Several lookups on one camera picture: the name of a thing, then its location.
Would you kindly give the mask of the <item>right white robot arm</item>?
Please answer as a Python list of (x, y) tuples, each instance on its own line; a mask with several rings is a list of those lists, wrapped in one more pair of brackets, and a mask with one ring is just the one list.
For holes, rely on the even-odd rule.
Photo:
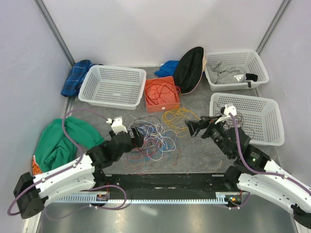
[(311, 227), (311, 188), (282, 169), (269, 155), (250, 144), (250, 137), (237, 125), (225, 129), (218, 117), (187, 120), (191, 137), (204, 130), (222, 153), (234, 160), (223, 178), (228, 191), (246, 191), (266, 199), (288, 213), (300, 225)]

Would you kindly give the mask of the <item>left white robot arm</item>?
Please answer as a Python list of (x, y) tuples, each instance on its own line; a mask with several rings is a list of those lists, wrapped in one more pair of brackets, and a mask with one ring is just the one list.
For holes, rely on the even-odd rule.
[(14, 188), (13, 205), (22, 219), (31, 218), (57, 199), (79, 191), (101, 191), (107, 180), (103, 169), (124, 153), (142, 147), (144, 136), (133, 127), (131, 133), (110, 131), (111, 139), (92, 147), (78, 159), (48, 172), (22, 174)]

